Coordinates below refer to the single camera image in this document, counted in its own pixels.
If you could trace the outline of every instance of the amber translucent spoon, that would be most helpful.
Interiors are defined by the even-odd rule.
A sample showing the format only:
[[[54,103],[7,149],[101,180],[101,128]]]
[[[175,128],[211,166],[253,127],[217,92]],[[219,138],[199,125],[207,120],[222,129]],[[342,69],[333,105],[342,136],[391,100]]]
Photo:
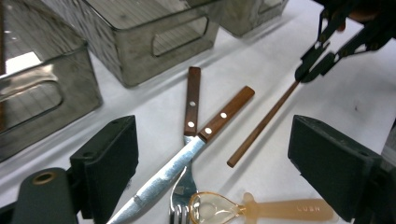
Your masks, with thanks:
[[[331,222],[338,219],[332,208],[321,199],[256,203],[253,195],[245,193],[244,203],[233,203],[217,193],[199,192],[190,199],[190,217],[195,224],[226,223],[241,215],[245,216],[246,224],[256,223],[259,217]]]

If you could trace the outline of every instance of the spoon handle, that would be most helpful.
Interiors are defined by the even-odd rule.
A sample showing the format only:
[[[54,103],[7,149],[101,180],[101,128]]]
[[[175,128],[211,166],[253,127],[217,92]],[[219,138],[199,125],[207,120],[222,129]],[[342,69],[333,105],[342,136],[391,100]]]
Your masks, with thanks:
[[[245,195],[245,217],[255,223],[259,217],[309,221],[336,221],[337,215],[322,199],[304,199],[274,203],[256,203],[253,196]]]

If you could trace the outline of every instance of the fork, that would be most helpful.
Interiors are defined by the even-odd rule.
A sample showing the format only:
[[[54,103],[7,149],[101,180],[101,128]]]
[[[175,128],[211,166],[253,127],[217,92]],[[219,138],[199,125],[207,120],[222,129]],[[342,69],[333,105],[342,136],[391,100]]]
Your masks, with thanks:
[[[189,68],[186,116],[184,121],[184,145],[187,145],[197,133],[198,101],[201,80],[199,67]],[[169,223],[189,224],[189,202],[192,194],[198,192],[192,177],[192,161],[181,172],[170,197]]]

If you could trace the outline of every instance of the white table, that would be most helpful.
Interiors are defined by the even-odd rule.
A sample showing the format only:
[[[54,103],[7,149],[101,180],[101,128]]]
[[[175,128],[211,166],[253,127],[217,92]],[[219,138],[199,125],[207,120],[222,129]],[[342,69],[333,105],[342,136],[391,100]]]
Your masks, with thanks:
[[[300,85],[243,159],[233,169],[226,161],[294,81],[300,57],[316,39],[321,9],[311,1],[290,1],[280,19],[244,38],[220,29],[213,49],[131,89],[124,89],[92,56],[104,104],[0,163],[0,206],[17,200],[26,176],[49,167],[67,169],[69,157],[108,122],[135,115],[140,156],[132,185],[120,199],[126,202],[183,146],[189,66],[199,66],[203,72],[199,128],[245,85],[256,92],[194,161],[198,189],[218,192],[236,203],[242,202],[246,191],[257,202],[319,198],[287,157],[292,117],[320,119],[380,153],[396,117],[394,40],[379,52],[347,58],[325,77]],[[346,26],[344,33],[332,38],[331,49],[338,49],[361,28],[353,21]],[[168,223],[169,194],[170,190],[134,223]],[[269,222],[261,219],[259,223]]]

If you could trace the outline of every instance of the wooden stick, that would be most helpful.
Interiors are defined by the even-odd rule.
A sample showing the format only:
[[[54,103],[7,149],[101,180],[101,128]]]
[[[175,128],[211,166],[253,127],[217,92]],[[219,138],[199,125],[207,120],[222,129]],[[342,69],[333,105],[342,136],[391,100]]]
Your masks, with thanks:
[[[4,53],[4,10],[3,1],[0,0],[0,76],[6,73],[6,60]],[[0,132],[6,128],[3,103],[0,102]]]
[[[259,134],[264,130],[267,124],[274,117],[279,108],[286,102],[291,93],[298,86],[299,81],[295,81],[289,89],[283,94],[283,96],[276,102],[274,107],[268,112],[268,114],[260,121],[260,123],[256,126],[256,128],[251,132],[251,134],[247,137],[245,142],[235,151],[235,153],[228,159],[227,164],[230,167],[234,167],[238,161],[242,158],[242,156],[247,152],[248,148],[253,144],[254,140],[259,136]]]

